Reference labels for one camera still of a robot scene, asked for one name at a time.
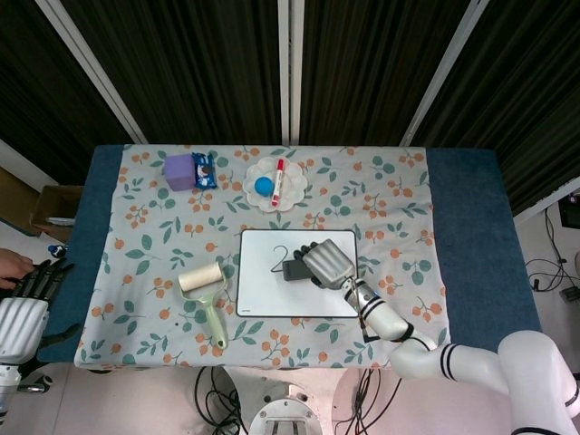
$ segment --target purple cube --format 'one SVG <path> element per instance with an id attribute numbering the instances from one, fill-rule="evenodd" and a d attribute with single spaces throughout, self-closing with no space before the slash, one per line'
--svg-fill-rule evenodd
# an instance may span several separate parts
<path id="1" fill-rule="evenodd" d="M 193 189 L 196 178 L 191 154 L 180 154 L 165 158 L 165 179 L 171 190 Z"/>

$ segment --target red marker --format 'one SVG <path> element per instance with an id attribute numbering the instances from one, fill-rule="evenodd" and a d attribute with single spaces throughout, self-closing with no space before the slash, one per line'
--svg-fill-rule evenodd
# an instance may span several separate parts
<path id="1" fill-rule="evenodd" d="M 282 176 L 284 175 L 284 159 L 278 159 L 278 166 L 275 171 L 274 193 L 272 194 L 272 206 L 278 207 L 280 204 L 280 188 L 282 187 Z"/>

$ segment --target green handle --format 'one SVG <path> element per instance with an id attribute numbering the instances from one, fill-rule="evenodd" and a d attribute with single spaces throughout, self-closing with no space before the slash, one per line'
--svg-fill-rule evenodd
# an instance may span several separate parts
<path id="1" fill-rule="evenodd" d="M 204 304 L 204 308 L 206 309 L 206 317 L 213 337 L 212 341 L 215 346 L 223 351 L 227 348 L 226 331 L 224 331 L 224 326 L 219 319 L 216 308 L 214 308 L 213 301 Z"/>

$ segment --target snack package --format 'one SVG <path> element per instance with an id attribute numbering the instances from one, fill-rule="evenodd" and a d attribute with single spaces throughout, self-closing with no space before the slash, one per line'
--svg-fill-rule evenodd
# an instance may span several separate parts
<path id="1" fill-rule="evenodd" d="M 196 188 L 215 189 L 216 169 L 214 167 L 214 157 L 211 154 L 205 155 L 200 152 L 192 152 L 191 157 L 195 164 Z"/>

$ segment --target human hand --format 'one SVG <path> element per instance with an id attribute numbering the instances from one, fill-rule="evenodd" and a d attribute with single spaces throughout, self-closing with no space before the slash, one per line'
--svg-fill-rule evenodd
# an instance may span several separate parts
<path id="1" fill-rule="evenodd" d="M 0 288 L 13 290 L 16 284 L 4 278 L 22 279 L 33 270 L 33 260 L 8 249 L 0 248 Z"/>

